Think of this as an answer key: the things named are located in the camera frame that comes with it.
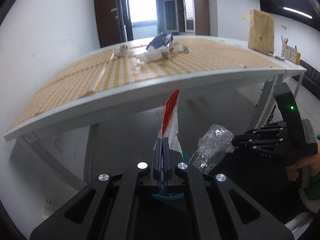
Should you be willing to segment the person's right hand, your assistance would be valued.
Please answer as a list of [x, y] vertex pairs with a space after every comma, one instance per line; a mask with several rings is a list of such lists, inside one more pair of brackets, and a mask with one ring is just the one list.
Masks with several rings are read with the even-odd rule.
[[310, 176], [312, 177], [316, 176], [319, 173], [320, 171], [319, 140], [317, 140], [317, 150], [318, 150], [317, 154], [303, 157], [299, 161], [297, 161], [296, 164], [285, 168], [288, 180], [295, 181], [299, 176], [298, 169], [303, 167], [310, 168]]

